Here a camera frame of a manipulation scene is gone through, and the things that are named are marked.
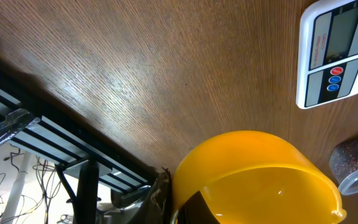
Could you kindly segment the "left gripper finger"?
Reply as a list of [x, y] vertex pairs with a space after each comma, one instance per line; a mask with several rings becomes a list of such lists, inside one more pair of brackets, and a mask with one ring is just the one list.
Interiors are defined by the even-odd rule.
[[162, 168], [137, 213], [137, 223], [169, 224], [172, 215], [172, 177]]

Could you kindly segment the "yellow measuring scoop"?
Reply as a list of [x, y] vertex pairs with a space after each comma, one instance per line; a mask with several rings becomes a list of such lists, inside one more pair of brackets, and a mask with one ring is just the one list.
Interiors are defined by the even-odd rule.
[[233, 131], [195, 147], [172, 180], [172, 223], [340, 223], [341, 194], [297, 148], [273, 134]]

